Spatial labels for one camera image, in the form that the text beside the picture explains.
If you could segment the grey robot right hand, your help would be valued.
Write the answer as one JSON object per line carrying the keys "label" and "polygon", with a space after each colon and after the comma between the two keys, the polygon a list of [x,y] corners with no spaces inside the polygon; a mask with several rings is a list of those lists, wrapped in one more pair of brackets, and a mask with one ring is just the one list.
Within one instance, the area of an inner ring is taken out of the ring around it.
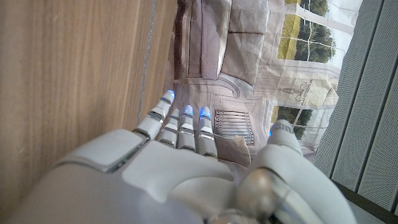
{"label": "grey robot right hand", "polygon": [[280,119],[235,181],[218,158],[207,107],[172,108],[165,92],[139,126],[60,159],[10,223],[355,223],[339,188],[304,158]]}

